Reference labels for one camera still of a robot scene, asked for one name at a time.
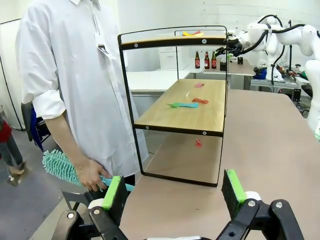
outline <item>hand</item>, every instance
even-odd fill
[[[89,191],[95,192],[101,189],[106,189],[106,185],[101,181],[100,175],[107,179],[111,178],[111,175],[96,161],[83,156],[82,159],[78,159],[78,164],[75,165],[76,174],[78,175],[80,183],[85,186]]]

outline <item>white shirt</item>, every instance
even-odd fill
[[[112,59],[96,47],[93,15]],[[139,170],[139,164],[117,37],[112,12],[99,0],[36,0],[21,20],[16,52],[22,102],[32,101],[37,117],[43,119],[66,110],[82,152],[112,176],[127,177]],[[144,133],[136,132],[144,160]]]

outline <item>rolled-up sleeve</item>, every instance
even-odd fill
[[[60,97],[48,26],[22,19],[15,45],[22,78],[22,102],[32,102],[37,117],[59,117],[66,107]]]

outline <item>gray pants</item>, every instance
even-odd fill
[[[13,158],[18,167],[22,165],[23,159],[12,135],[7,142],[0,142],[0,156],[1,159],[11,167],[14,166]]]

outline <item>screw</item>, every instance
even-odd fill
[[[248,202],[249,207],[254,207],[256,205],[255,201]]]
[[[278,209],[280,209],[280,208],[282,208],[283,207],[283,205],[282,205],[282,202],[277,202],[276,204],[275,204],[275,206],[278,208]]]

